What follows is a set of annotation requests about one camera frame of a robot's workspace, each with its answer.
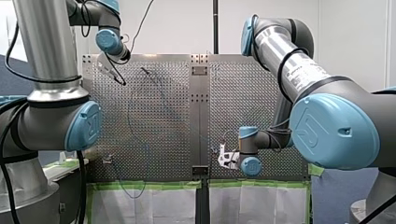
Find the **black cable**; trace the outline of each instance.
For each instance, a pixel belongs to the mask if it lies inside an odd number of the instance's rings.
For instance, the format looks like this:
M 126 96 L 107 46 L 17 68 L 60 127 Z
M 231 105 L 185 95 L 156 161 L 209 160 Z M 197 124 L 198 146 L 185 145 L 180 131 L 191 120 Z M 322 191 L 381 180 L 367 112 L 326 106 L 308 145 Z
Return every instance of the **black cable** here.
M 41 79 L 41 78 L 35 78 L 35 77 L 28 77 L 24 74 L 21 74 L 21 73 L 15 71 L 14 69 L 12 69 L 11 66 L 9 65 L 9 58 L 11 56 L 12 50 L 15 47 L 15 43 L 17 42 L 19 32 L 20 32 L 20 26 L 17 23 L 15 26 L 14 36 L 12 37 L 11 44 L 9 45 L 9 48 L 6 53 L 6 59 L 4 60 L 5 67 L 10 73 L 12 73 L 13 75 L 15 75 L 17 77 L 21 77 L 23 79 L 33 81 L 33 82 L 39 82 L 39 83 L 66 83 L 66 82 L 77 81 L 82 78 L 82 76 L 76 76 L 76 77 L 70 77 L 70 78 L 63 79 L 63 80 L 47 80 L 47 79 Z
M 80 201 L 79 201 L 79 216 L 78 216 L 78 224 L 84 223 L 85 217 L 85 209 L 87 206 L 87 176 L 85 172 L 85 162 L 84 156 L 81 151 L 77 151 L 78 163 L 79 163 L 79 172 L 81 175 L 81 193 L 80 193 Z
M 8 200 L 9 200 L 9 208 L 11 210 L 11 216 L 14 224 L 20 224 L 18 219 L 15 198 L 14 198 L 14 190 L 12 188 L 11 178 L 9 177 L 8 170 L 6 164 L 4 162 L 4 143 L 6 141 L 6 136 L 11 129 L 12 123 L 16 120 L 16 118 L 20 115 L 20 113 L 27 107 L 27 100 L 26 98 L 21 98 L 19 100 L 12 101 L 6 105 L 0 107 L 0 115 L 4 112 L 8 111 L 9 109 L 18 106 L 17 111 L 12 115 L 11 119 L 9 120 L 6 128 L 3 130 L 0 136 L 0 167 L 3 172 L 4 179 L 6 181 L 7 191 L 8 191 Z
M 282 59 L 282 62 L 280 62 L 279 64 L 279 68 L 277 69 L 277 85 L 279 86 L 280 92 L 282 92 L 282 95 L 291 103 L 293 103 L 293 101 L 289 98 L 288 94 L 286 93 L 285 87 L 282 84 L 282 72 L 283 72 L 283 67 L 285 66 L 285 63 L 288 61 L 288 59 L 293 56 L 293 54 L 295 53 L 301 53 L 301 51 L 306 54 L 309 55 L 308 50 L 304 49 L 304 48 L 297 48 L 292 50 L 291 52 L 287 53 L 285 55 L 285 57 Z
M 119 13 L 118 13 L 114 8 L 111 8 L 111 7 L 105 5 L 105 4 L 103 4 L 102 2 L 99 2 L 99 1 L 97 1 L 97 0 L 85 0 L 85 1 L 83 1 L 83 3 L 81 4 L 81 18 L 82 18 L 82 20 L 84 21 L 85 25 L 88 26 L 88 31 L 87 31 L 87 33 L 85 34 L 85 33 L 84 33 L 83 25 L 81 25 L 81 34 L 82 34 L 82 36 L 88 37 L 88 35 L 90 35 L 90 32 L 91 32 L 92 21 L 91 21 L 91 12 L 90 12 L 90 10 L 89 10 L 88 7 L 87 7 L 87 3 L 88 3 L 88 2 L 98 3 L 98 4 L 102 5 L 103 7 L 107 8 L 108 10 L 110 10 L 110 11 L 113 13 L 113 15 L 117 18 L 117 20 L 119 20 L 120 25 L 121 25 L 121 18 L 120 18 L 120 15 L 119 15 Z M 84 10 L 85 10 L 86 13 L 87 13 L 88 20 L 86 20 Z
M 143 19 L 142 19 L 142 21 L 140 22 L 139 28 L 137 29 L 137 32 L 136 32 L 136 35 L 134 35 L 134 39 L 132 40 L 132 46 L 131 46 L 131 50 L 130 50 L 130 51 L 131 51 L 131 55 L 132 55 L 132 51 L 134 50 L 134 42 L 136 41 L 137 37 L 138 37 L 139 34 L 140 34 L 140 30 L 142 29 L 143 22 L 145 21 L 147 15 L 148 15 L 148 13 L 149 13 L 149 9 L 150 9 L 150 7 L 151 7 L 151 4 L 152 4 L 153 2 L 154 2 L 154 0 L 151 0 L 151 1 L 148 3 L 148 7 L 147 7 L 147 9 L 146 9 L 145 15 L 143 16 Z
M 114 77 L 114 80 L 115 80 L 117 83 L 119 83 L 120 85 L 126 86 L 125 78 L 121 75 L 121 73 L 119 72 L 119 70 L 118 70 L 118 69 L 116 68 L 116 66 L 114 65 L 114 63 L 113 63 L 114 61 L 111 60 L 111 58 L 107 55 L 107 53 L 105 53 L 105 55 L 106 55 L 108 61 L 110 62 L 111 66 L 112 66 L 112 67 L 114 68 L 114 70 L 116 71 L 117 75 L 121 78 L 122 82 L 119 81 L 116 77 Z
M 88 35 L 90 35 L 90 32 L 91 32 L 91 12 L 88 10 L 88 7 L 87 7 L 87 3 L 88 3 L 88 2 L 89 2 L 89 0 L 85 0 L 85 1 L 81 4 L 81 18 L 82 18 L 82 20 L 84 21 L 85 25 L 88 26 L 88 31 L 87 31 L 87 33 L 85 34 L 85 33 L 84 33 L 84 26 L 81 25 L 81 34 L 82 34 L 82 36 L 84 36 L 84 37 L 88 37 Z M 85 20 L 84 9 L 85 9 L 85 11 L 86 11 L 87 14 L 88 14 L 88 21 Z
M 367 224 L 373 218 L 377 217 L 381 212 L 383 212 L 385 209 L 387 209 L 389 206 L 393 205 L 396 203 L 396 195 L 391 197 L 389 200 L 387 200 L 385 203 L 381 204 L 381 206 L 377 207 L 374 212 L 372 212 L 368 217 L 366 217 L 364 220 L 362 220 L 359 224 Z

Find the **silver robot arm segment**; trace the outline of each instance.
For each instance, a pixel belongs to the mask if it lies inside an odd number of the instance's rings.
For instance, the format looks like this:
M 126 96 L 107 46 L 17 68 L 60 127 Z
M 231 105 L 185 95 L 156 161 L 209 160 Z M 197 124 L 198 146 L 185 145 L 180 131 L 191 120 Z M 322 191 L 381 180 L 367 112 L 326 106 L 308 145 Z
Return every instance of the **silver robot arm segment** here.
M 78 77 L 70 25 L 98 25 L 96 42 L 114 60 L 128 60 L 130 53 L 120 41 L 118 1 L 87 1 L 84 6 L 69 0 L 13 3 L 33 77 L 41 81 L 27 99 L 0 97 L 0 182 L 7 182 L 0 186 L 0 219 L 13 223 L 18 210 L 21 223 L 55 224 L 60 221 L 59 190 L 44 176 L 37 151 L 85 150 L 98 139 L 102 123 L 100 106 L 90 101 L 80 80 L 68 81 Z M 81 10 L 87 18 L 81 18 Z
M 239 164 L 246 175 L 261 171 L 258 149 L 292 143 L 325 168 L 396 166 L 394 91 L 370 93 L 347 77 L 328 74 L 311 59 L 313 37 L 302 22 L 254 16 L 245 23 L 242 53 L 275 75 L 281 92 L 272 132 L 240 128 Z M 288 127 L 289 136 L 279 132 Z

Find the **wire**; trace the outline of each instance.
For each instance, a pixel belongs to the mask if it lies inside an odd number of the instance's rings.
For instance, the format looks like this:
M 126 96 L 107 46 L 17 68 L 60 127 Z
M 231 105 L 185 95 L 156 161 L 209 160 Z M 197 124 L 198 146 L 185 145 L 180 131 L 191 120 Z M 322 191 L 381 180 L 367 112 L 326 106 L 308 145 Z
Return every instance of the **wire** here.
M 291 102 L 292 104 L 293 104 L 293 101 L 289 98 L 288 94 L 286 93 L 286 89 L 285 89 L 285 87 L 283 86 L 283 83 L 282 83 L 282 72 L 283 72 L 283 67 L 285 66 L 285 64 L 286 64 L 286 62 L 288 61 L 288 59 L 289 59 L 291 56 L 293 56 L 293 54 L 295 54 L 295 53 L 301 53 L 301 52 L 304 53 L 304 54 L 306 54 L 306 55 L 309 55 L 309 52 L 308 52 L 307 49 L 304 49 L 304 48 L 293 49 L 291 52 L 289 52 L 289 53 L 287 53 L 287 54 L 285 55 L 285 57 L 282 59 L 282 61 L 281 61 L 280 64 L 279 64 L 279 68 L 277 69 L 277 76 L 276 76 L 276 79 L 277 79 L 277 85 L 279 86 L 279 90 L 280 90 L 280 92 L 282 93 L 282 95 L 283 95 L 289 102 Z
M 267 133 L 270 136 L 270 139 L 274 139 L 278 148 L 271 148 L 274 152 L 279 153 L 282 151 L 282 145 L 280 145 L 279 141 L 277 141 L 277 139 L 271 134 L 271 131 L 269 130 L 265 130 L 263 131 L 265 133 Z
M 282 122 L 280 122 L 280 123 L 278 123 L 278 124 L 276 124 L 276 125 L 274 125 L 274 126 L 270 126 L 270 128 L 271 128 L 271 129 L 272 129 L 272 128 L 278 128 L 278 127 L 280 127 L 280 126 L 286 124 L 286 123 L 289 122 L 289 121 L 290 121 L 290 119 L 285 119 L 285 120 L 283 120 Z
M 107 8 L 108 10 L 110 10 L 110 11 L 113 13 L 113 15 L 117 18 L 117 20 L 119 20 L 119 22 L 120 22 L 120 24 L 121 24 L 121 19 L 120 19 L 119 12 L 116 11 L 114 8 L 111 8 L 111 7 L 105 5 L 105 4 L 103 4 L 102 2 L 97 1 L 97 0 L 85 0 L 85 1 L 83 1 L 82 4 L 81 4 L 81 18 L 82 18 L 82 20 L 84 21 L 85 25 L 88 26 L 88 31 L 87 31 L 87 33 L 85 34 L 85 33 L 84 33 L 84 29 L 83 29 L 83 25 L 81 25 L 81 34 L 82 34 L 82 36 L 88 37 L 88 35 L 90 35 L 90 32 L 91 32 L 91 26 L 92 26 L 91 12 L 90 12 L 90 10 L 88 9 L 88 7 L 87 7 L 87 5 L 86 5 L 88 2 L 94 2 L 94 3 L 100 4 L 101 6 Z M 88 14 L 88 20 L 85 19 L 84 10 L 85 10 L 85 11 L 87 12 L 87 14 Z
M 77 151 L 78 163 L 79 163 L 79 172 L 81 175 L 81 193 L 79 196 L 79 216 L 78 216 L 78 224 L 84 223 L 85 218 L 85 209 L 87 206 L 87 176 L 85 171 L 85 162 L 84 156 L 81 151 Z
M 14 49 L 15 44 L 17 42 L 19 32 L 20 32 L 20 26 L 17 23 L 15 26 L 14 36 L 12 37 L 11 44 L 9 45 L 9 48 L 6 53 L 6 59 L 4 60 L 5 67 L 10 73 L 12 73 L 13 75 L 15 75 L 17 77 L 21 77 L 23 79 L 33 81 L 33 82 L 38 82 L 38 83 L 66 83 L 66 82 L 77 81 L 82 78 L 82 76 L 76 76 L 76 77 L 70 77 L 70 78 L 63 79 L 63 80 L 41 79 L 41 78 L 35 78 L 35 77 L 28 77 L 24 74 L 21 74 L 21 73 L 15 71 L 14 69 L 12 69 L 11 66 L 9 65 L 9 58 L 10 58 L 11 52 Z
M 128 197 L 129 197 L 130 199 L 138 199 L 138 198 L 140 198 L 140 196 L 142 196 L 143 192 L 144 192 L 145 189 L 146 189 L 147 182 L 144 181 L 143 187 L 142 187 L 142 189 L 140 190 L 140 193 L 139 193 L 137 196 L 132 196 L 132 195 L 128 192 L 128 190 L 126 190 L 126 188 L 123 186 L 123 184 L 122 184 L 123 181 L 122 181 L 122 178 L 121 178 L 121 176 L 120 176 L 120 172 L 117 171 L 117 167 L 116 167 L 115 162 L 113 161 L 112 164 L 113 164 L 113 167 L 114 167 L 114 171 L 116 171 L 117 177 L 119 178 L 120 186 L 121 186 L 122 190 L 125 192 L 125 194 L 128 195 Z
M 20 224 L 18 219 L 15 198 L 14 198 L 14 190 L 12 188 L 11 178 L 9 177 L 9 173 L 4 162 L 4 143 L 6 141 L 6 136 L 11 129 L 12 123 L 19 117 L 20 113 L 26 108 L 27 100 L 26 98 L 21 98 L 19 100 L 12 101 L 6 105 L 0 107 L 0 115 L 4 112 L 8 111 L 9 109 L 17 106 L 17 111 L 12 115 L 11 119 L 9 120 L 6 128 L 3 130 L 3 133 L 0 136 L 0 167 L 3 172 L 4 179 L 6 181 L 7 191 L 8 191 L 8 200 L 9 200 L 9 207 L 11 210 L 12 220 L 14 224 Z
M 89 2 L 89 0 L 85 0 L 85 1 L 81 4 L 81 18 L 82 18 L 82 20 L 84 21 L 85 25 L 88 26 L 88 31 L 87 31 L 87 33 L 85 34 L 85 33 L 84 33 L 84 26 L 81 25 L 81 34 L 82 34 L 82 36 L 84 36 L 84 37 L 88 37 L 88 36 L 90 35 L 90 32 L 91 32 L 91 12 L 88 10 L 88 7 L 87 7 L 87 5 L 86 5 L 88 2 Z M 84 9 L 85 9 L 85 11 L 86 11 L 87 14 L 88 14 L 88 21 L 85 20 Z
M 111 64 L 111 66 L 113 66 L 113 68 L 114 68 L 114 71 L 116 71 L 116 73 L 117 73 L 117 76 L 119 76 L 120 78 L 121 78 L 121 80 L 122 80 L 122 82 L 121 81 L 119 81 L 116 77 L 114 77 L 114 80 L 117 82 L 117 83 L 119 83 L 120 85 L 122 85 L 122 86 L 126 86 L 126 81 L 125 81 L 125 78 L 121 75 L 121 73 L 119 72 L 119 70 L 116 68 L 116 66 L 114 65 L 114 61 L 113 60 L 111 60 L 111 58 L 108 56 L 108 54 L 107 53 L 105 53 L 105 55 L 106 55 L 106 57 L 107 57 L 107 59 L 108 59 L 108 61 L 110 62 L 110 64 Z
M 396 195 L 394 195 L 389 200 L 387 200 L 386 202 L 381 204 L 381 206 L 377 207 L 374 210 L 374 212 L 372 212 L 368 217 L 366 217 L 364 220 L 362 220 L 359 224 L 369 223 L 371 220 L 373 220 L 373 218 L 377 217 L 381 212 L 383 212 L 385 209 L 387 209 L 389 206 L 393 205 L 394 203 L 396 203 Z
M 136 32 L 136 35 L 134 35 L 134 39 L 132 40 L 132 46 L 131 46 L 131 50 L 130 50 L 130 51 L 131 51 L 131 55 L 132 55 L 132 51 L 134 51 L 134 42 L 136 41 L 137 37 L 138 37 L 139 34 L 140 34 L 140 30 L 142 29 L 143 22 L 145 21 L 147 15 L 148 15 L 148 13 L 149 13 L 149 9 L 151 8 L 151 5 L 152 5 L 153 2 L 154 2 L 154 0 L 151 0 L 151 1 L 148 3 L 148 7 L 147 7 L 147 9 L 146 9 L 145 15 L 143 16 L 143 19 L 142 19 L 142 21 L 140 22 L 139 28 L 137 29 L 137 32 Z

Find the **metal pegboard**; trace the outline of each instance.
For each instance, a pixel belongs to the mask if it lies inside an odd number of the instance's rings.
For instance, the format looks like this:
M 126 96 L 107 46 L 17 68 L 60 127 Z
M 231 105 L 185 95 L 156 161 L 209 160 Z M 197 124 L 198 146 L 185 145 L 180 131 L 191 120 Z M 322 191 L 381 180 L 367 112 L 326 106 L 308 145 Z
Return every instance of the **metal pegboard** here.
M 211 178 L 243 178 L 239 171 L 219 166 L 217 155 L 219 140 L 226 136 L 228 150 L 238 148 L 237 130 L 240 126 L 258 126 L 266 129 L 271 125 L 276 108 L 278 86 L 274 76 L 266 72 L 252 59 L 236 55 L 211 55 L 209 146 L 211 155 Z M 263 164 L 259 178 L 273 180 L 306 180 L 308 168 L 295 148 L 281 152 L 260 150 Z
M 190 55 L 134 55 L 117 66 L 124 87 L 86 57 L 84 86 L 104 112 L 91 181 L 191 180 Z M 113 164 L 103 164 L 108 155 Z
M 208 66 L 207 75 L 194 74 L 194 66 Z M 212 167 L 211 178 L 243 177 L 220 168 L 212 150 L 227 130 L 270 125 L 277 96 L 271 74 L 237 55 L 134 55 L 118 68 L 125 87 L 98 72 L 95 56 L 83 58 L 84 88 L 104 111 L 91 181 L 191 180 L 191 167 L 200 164 Z M 227 143 L 237 148 L 237 134 L 227 135 Z M 110 154 L 114 164 L 103 164 Z M 262 150 L 260 157 L 260 178 L 307 178 L 307 165 L 294 148 Z

